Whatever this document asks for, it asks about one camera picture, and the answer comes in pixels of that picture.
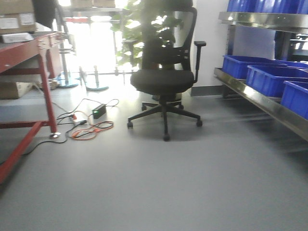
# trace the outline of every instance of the metal shelf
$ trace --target metal shelf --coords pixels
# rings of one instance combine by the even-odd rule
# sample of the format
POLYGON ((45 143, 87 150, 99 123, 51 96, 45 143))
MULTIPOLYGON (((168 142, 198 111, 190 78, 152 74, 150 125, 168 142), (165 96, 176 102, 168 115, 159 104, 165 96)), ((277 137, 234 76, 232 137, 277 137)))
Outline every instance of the metal shelf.
POLYGON ((222 23, 308 34, 308 15, 289 13, 220 12, 222 23))
POLYGON ((261 94, 253 88, 245 85, 242 81, 226 74, 220 68, 215 68, 214 74, 227 87, 243 96, 245 99, 262 109, 264 112, 277 119, 297 135, 308 141, 308 120, 295 114, 278 102, 261 94))

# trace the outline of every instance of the blue crate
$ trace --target blue crate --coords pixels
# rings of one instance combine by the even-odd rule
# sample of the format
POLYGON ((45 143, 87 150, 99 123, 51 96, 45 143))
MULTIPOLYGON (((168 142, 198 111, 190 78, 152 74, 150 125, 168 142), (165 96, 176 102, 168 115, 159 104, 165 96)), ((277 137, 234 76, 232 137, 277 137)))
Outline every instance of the blue crate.
POLYGON ((281 98, 285 80, 308 82, 308 71, 292 67, 248 66, 246 84, 266 96, 281 98))
POLYGON ((308 14, 308 0, 300 0, 297 13, 308 14))
POLYGON ((281 104, 308 119, 308 83, 285 81, 281 104))
POLYGON ((257 0, 229 0, 228 12, 254 12, 257 0))
POLYGON ((297 13, 300 0, 259 0, 257 13, 297 13))
POLYGON ((246 79, 248 65, 286 66, 286 64, 259 57, 224 55, 222 71, 238 79, 246 79))
POLYGON ((308 69, 308 64, 292 61, 277 60, 280 63, 286 64, 288 67, 296 67, 298 69, 308 69))

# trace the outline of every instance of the table leg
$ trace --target table leg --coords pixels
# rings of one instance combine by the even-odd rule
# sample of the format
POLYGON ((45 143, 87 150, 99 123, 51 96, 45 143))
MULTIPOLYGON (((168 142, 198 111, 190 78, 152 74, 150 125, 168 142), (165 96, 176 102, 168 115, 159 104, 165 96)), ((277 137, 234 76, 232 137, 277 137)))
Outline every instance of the table leg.
POLYGON ((49 126, 51 130, 50 138, 55 139, 59 137, 60 133, 57 132, 57 124, 54 117, 54 111, 51 102, 49 79, 47 75, 47 64, 46 64, 47 56, 48 58, 51 58, 50 53, 47 52, 46 49, 40 50, 38 56, 39 59, 38 64, 39 64, 40 75, 42 78, 42 87, 44 91, 47 114, 49 119, 49 126))

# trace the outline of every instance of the power adapter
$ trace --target power adapter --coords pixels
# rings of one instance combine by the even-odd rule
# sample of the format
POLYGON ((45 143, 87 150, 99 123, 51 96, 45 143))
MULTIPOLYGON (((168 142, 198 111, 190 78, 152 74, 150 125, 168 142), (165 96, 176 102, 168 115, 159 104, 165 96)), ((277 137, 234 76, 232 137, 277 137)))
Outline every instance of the power adapter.
POLYGON ((101 117, 102 115, 106 113, 106 105, 102 103, 98 107, 94 108, 92 110, 92 113, 93 113, 93 118, 98 119, 99 117, 101 117))

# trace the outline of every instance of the cardboard box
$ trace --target cardboard box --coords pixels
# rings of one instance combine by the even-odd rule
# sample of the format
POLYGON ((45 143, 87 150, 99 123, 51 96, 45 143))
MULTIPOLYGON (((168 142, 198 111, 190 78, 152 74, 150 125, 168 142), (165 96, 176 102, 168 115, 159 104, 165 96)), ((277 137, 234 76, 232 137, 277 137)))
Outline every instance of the cardboard box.
POLYGON ((0 34, 34 31, 32 0, 0 0, 0 34))
POLYGON ((92 0, 71 0, 71 6, 76 8, 92 7, 92 0))
POLYGON ((0 99, 18 99, 32 89, 32 83, 0 82, 0 99))
POLYGON ((115 7, 115 0, 93 0, 95 7, 115 7))

